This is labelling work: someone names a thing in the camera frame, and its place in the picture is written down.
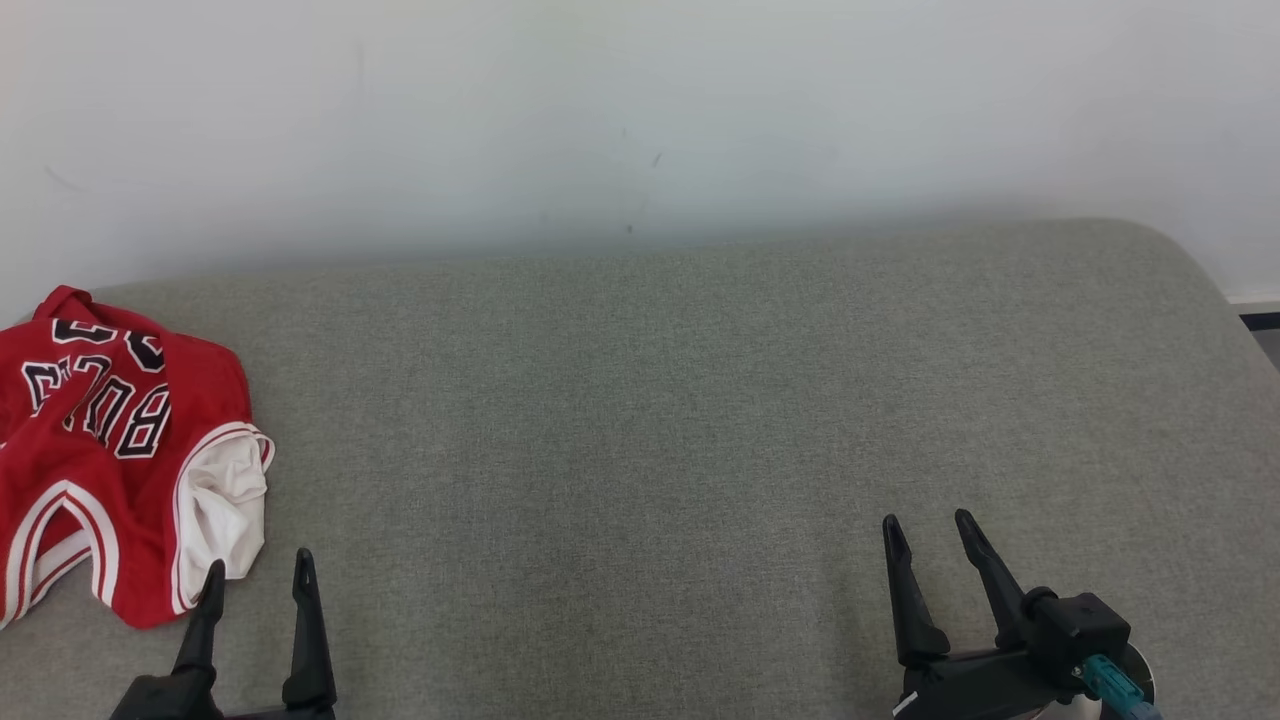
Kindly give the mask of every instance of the floor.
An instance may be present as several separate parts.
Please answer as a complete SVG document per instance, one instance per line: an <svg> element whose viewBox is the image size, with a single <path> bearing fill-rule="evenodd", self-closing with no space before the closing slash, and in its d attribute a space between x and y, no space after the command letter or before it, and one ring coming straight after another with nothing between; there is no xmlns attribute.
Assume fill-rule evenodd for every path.
<svg viewBox="0 0 1280 720"><path fill-rule="evenodd" d="M1267 354L1271 364L1280 369L1280 329L1258 331L1253 333L1254 340L1262 346L1262 352Z"/></svg>

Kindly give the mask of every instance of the wall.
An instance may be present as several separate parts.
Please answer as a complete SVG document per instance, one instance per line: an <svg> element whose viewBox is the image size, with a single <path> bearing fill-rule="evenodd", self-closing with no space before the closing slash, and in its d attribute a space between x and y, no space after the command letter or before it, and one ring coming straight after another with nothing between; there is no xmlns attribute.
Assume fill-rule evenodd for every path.
<svg viewBox="0 0 1280 720"><path fill-rule="evenodd" d="M1114 215L1280 299L1270 0L0 0L59 282Z"/></svg>

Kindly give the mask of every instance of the clothing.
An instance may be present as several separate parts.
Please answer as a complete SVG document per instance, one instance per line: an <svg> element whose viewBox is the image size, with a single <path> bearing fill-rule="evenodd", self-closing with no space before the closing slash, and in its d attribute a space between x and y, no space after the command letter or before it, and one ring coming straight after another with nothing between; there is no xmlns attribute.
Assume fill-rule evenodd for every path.
<svg viewBox="0 0 1280 720"><path fill-rule="evenodd" d="M243 578L273 451L232 351L58 288L0 332L0 628L86 557L137 628Z"/></svg>

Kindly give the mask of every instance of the teal connector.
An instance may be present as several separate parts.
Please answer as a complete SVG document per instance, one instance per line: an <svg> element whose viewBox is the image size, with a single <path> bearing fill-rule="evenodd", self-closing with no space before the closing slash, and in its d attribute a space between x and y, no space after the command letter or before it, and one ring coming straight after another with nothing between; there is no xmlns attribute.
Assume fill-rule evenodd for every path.
<svg viewBox="0 0 1280 720"><path fill-rule="evenodd" d="M1116 667L1107 656L1094 655L1085 660L1082 679L1094 694L1102 698L1102 702L1125 720L1164 720L1156 706L1147 702L1142 688Z"/></svg>

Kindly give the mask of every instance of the red fabric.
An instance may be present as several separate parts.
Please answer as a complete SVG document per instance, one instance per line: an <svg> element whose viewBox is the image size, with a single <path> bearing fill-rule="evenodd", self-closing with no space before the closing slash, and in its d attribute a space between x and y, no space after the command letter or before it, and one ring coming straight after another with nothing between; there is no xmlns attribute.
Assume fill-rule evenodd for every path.
<svg viewBox="0 0 1280 720"><path fill-rule="evenodd" d="M65 286L0 332L0 626L90 555L95 596L125 623L175 618L175 484L228 423L252 416L219 345Z"/></svg>

